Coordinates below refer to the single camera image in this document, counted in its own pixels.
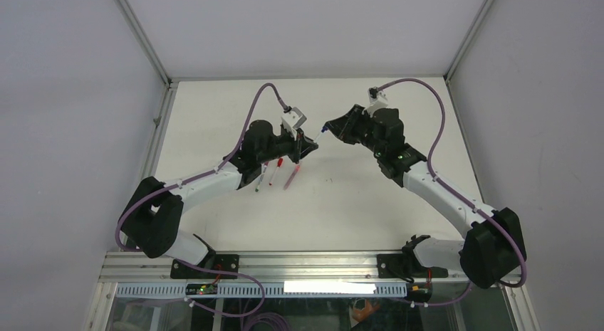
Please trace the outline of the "white pen red tip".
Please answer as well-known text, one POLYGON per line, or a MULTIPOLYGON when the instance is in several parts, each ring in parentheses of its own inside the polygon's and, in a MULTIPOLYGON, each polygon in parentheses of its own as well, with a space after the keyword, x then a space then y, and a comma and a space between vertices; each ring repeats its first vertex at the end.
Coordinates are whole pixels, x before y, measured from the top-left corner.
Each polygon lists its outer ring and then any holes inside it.
POLYGON ((272 174, 271 174, 271 176, 269 178, 269 186, 273 186, 274 185, 274 181, 275 181, 276 175, 278 174, 280 168, 282 167, 282 164, 283 164, 283 157, 281 157, 281 158, 279 158, 277 160, 276 167, 273 170, 273 172, 272 172, 272 174))

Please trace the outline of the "pink purple pen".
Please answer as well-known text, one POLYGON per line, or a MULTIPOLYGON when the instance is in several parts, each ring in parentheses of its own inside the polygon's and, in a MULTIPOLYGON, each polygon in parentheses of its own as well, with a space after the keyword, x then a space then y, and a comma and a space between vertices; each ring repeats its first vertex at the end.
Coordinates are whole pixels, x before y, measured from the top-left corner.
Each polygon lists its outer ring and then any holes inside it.
POLYGON ((295 179, 296 175, 298 174, 298 172, 299 172, 300 168, 301 168, 301 164, 297 164, 297 165, 294 167, 293 171, 291 172, 291 174, 289 175, 289 177, 288 177, 288 179, 287 179, 286 183, 285 183, 285 184, 284 184, 284 186, 283 186, 283 190, 287 190, 287 189, 290 187, 290 185, 291 185, 291 184, 292 184, 292 182, 294 181, 294 179, 295 179))

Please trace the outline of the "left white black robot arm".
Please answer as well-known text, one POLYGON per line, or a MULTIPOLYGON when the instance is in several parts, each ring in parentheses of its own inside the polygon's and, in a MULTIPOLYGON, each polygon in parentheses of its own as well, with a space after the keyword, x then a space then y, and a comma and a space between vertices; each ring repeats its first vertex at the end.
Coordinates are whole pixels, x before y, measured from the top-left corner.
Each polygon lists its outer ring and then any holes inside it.
POLYGON ((181 229, 182 216, 253 183, 267 162, 288 157, 298 163, 317 149, 317 142, 300 128, 282 125, 275 135, 270 122, 255 120, 216 168, 171 183, 143 179, 118 220, 117 234, 125 234, 135 244, 134 251, 148 258, 169 256, 187 262, 190 273, 206 278, 214 270, 214 249, 200 236, 181 229))

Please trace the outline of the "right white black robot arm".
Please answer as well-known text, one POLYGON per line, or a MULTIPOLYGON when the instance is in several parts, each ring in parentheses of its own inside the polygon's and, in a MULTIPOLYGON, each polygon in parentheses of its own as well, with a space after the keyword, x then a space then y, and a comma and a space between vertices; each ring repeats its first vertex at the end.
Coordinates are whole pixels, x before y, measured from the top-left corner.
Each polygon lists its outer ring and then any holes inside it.
POLYGON ((463 194, 429 165, 428 159, 405 140, 396 108, 373 113, 354 105, 326 129, 338 140, 360 144, 373 153, 381 172, 416 194, 459 232, 462 241, 434 236, 412 238, 404 250, 403 271, 418 278, 429 267, 463 272, 479 288, 502 283, 516 269, 526 278, 526 247, 520 218, 510 208, 495 209, 463 194))

